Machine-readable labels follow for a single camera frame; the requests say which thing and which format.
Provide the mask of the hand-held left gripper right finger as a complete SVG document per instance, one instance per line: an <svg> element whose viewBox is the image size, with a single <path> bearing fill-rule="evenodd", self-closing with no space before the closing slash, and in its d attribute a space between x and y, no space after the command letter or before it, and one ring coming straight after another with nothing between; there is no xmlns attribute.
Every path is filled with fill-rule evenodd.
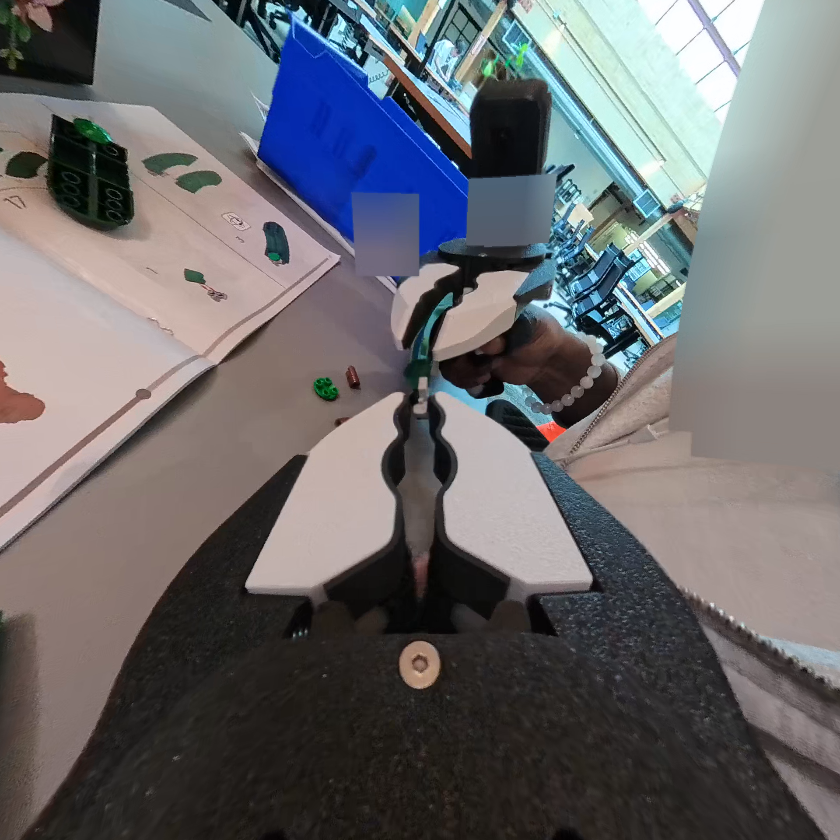
<svg viewBox="0 0 840 840"><path fill-rule="evenodd" d="M434 473L430 581L453 602L588 592L593 575L532 451L450 394L429 399Z"/></svg>

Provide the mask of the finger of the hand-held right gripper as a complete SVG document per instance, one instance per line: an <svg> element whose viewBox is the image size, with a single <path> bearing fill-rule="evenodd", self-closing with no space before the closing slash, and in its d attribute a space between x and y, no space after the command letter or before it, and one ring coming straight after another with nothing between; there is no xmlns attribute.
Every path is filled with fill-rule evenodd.
<svg viewBox="0 0 840 840"><path fill-rule="evenodd" d="M528 276L513 269L478 275L475 289L446 311L434 342L434 360L444 362L478 350L508 331L518 314L515 293Z"/></svg>
<svg viewBox="0 0 840 840"><path fill-rule="evenodd" d="M459 303L466 286L461 266L430 262L420 266L397 287L391 313L395 346L410 350L442 302L451 297L448 309Z"/></svg>

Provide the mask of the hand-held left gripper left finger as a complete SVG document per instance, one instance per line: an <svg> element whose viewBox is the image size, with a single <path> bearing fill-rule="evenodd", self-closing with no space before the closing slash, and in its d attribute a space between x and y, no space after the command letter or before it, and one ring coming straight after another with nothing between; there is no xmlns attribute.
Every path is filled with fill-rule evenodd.
<svg viewBox="0 0 840 840"><path fill-rule="evenodd" d="M398 487L411 413L395 392L314 446L248 575L249 594L393 598L410 564Z"/></svg>

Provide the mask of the green curved toy brick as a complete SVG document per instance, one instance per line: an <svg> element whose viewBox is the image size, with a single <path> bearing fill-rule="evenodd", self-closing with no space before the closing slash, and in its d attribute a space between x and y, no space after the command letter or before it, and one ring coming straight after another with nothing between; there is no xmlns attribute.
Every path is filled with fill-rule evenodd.
<svg viewBox="0 0 840 840"><path fill-rule="evenodd" d="M418 390L422 378L428 378L431 374L434 363L434 343L448 309L448 304L440 303L412 344L411 357L403 374L412 392Z"/></svg>

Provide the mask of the grey desk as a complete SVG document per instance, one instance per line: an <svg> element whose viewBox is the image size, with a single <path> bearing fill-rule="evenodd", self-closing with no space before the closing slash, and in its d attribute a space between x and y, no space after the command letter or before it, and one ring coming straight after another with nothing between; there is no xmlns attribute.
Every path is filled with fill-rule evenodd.
<svg viewBox="0 0 840 840"><path fill-rule="evenodd" d="M277 71L214 2L101 2L88 92L152 106L320 244L342 249L246 148ZM399 385L392 293L352 258L185 388L2 552L2 838L20 838L95 728L122 662L168 584L287 460L333 426L310 393L323 364L368 372L360 406Z"/></svg>

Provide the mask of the person's right hand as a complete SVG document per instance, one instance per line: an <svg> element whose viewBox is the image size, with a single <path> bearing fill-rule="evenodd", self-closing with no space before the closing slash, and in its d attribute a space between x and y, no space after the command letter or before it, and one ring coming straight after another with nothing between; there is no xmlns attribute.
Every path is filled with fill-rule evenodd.
<svg viewBox="0 0 840 840"><path fill-rule="evenodd" d="M541 403L571 394L592 366L590 346L541 308L529 306L521 317L528 326L523 338L513 339L515 332L510 329L475 350L439 362L440 374L463 390L492 380L523 385Z"/></svg>

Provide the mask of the black ribbed object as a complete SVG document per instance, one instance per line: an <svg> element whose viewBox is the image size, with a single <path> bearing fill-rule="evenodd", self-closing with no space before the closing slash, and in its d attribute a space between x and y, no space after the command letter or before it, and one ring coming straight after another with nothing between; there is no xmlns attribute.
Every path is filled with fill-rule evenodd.
<svg viewBox="0 0 840 840"><path fill-rule="evenodd" d="M543 452L550 441L525 413L508 400L488 402L486 416L503 426L513 437L534 453Z"/></svg>

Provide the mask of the long wooden table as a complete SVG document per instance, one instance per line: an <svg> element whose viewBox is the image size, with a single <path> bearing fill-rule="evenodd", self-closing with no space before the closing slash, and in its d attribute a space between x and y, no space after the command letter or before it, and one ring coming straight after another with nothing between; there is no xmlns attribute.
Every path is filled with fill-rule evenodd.
<svg viewBox="0 0 840 840"><path fill-rule="evenodd" d="M470 160L468 113L460 107L459 102L436 93L426 82L409 71L404 60L380 37L372 21L361 11L358 13L359 23L367 35L367 51L388 69L396 85L434 121L438 131L448 137L449 145L457 147L459 154Z"/></svg>

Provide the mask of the row of black office chairs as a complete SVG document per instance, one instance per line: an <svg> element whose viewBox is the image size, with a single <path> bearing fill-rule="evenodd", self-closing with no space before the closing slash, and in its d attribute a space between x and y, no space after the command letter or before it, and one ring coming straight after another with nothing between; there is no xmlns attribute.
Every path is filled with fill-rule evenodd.
<svg viewBox="0 0 840 840"><path fill-rule="evenodd" d="M610 358L636 345L651 348L661 329L631 292L631 281L648 267L638 247L608 243L595 251L594 218L578 202L572 164L550 167L556 179L549 247L556 265L556 291L549 302L574 330L592 337Z"/></svg>

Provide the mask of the blue plastic bin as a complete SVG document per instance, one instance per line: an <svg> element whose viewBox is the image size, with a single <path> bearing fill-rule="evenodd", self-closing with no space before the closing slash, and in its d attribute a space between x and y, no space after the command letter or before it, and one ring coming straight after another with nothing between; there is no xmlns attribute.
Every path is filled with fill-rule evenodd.
<svg viewBox="0 0 840 840"><path fill-rule="evenodd" d="M353 193L418 195L419 253L467 233L468 180L350 58L293 18L259 158L352 242Z"/></svg>

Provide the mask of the grey zip hoodie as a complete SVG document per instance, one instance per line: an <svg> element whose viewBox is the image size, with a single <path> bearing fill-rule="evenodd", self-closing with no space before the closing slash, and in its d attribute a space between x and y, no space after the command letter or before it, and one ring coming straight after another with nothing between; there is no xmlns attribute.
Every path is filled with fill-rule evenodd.
<svg viewBox="0 0 840 840"><path fill-rule="evenodd" d="M545 453L688 596L776 772L838 838L838 475L693 456L669 428L675 350L646 351Z"/></svg>

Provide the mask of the toy brick instruction booklet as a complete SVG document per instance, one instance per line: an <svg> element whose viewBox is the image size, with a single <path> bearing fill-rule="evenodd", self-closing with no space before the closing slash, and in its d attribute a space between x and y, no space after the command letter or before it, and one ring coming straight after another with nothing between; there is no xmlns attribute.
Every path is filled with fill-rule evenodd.
<svg viewBox="0 0 840 840"><path fill-rule="evenodd" d="M2 549L340 262L153 108L2 93ZM128 152L131 224L46 182L52 116Z"/></svg>

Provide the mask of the dark green toy plate assembly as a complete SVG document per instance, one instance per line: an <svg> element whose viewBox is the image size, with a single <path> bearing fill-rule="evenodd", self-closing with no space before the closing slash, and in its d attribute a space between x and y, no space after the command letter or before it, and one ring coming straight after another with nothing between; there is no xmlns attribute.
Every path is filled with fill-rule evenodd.
<svg viewBox="0 0 840 840"><path fill-rule="evenodd" d="M128 152L87 118L51 119L46 182L57 206L79 224L110 232L131 224Z"/></svg>

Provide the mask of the black box with flower print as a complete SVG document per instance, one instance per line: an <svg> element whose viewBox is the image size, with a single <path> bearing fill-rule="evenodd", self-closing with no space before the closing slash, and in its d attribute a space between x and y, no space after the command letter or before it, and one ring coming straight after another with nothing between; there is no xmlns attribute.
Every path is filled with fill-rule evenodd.
<svg viewBox="0 0 840 840"><path fill-rule="evenodd" d="M100 6L100 1L2 1L2 75L92 84Z"/></svg>

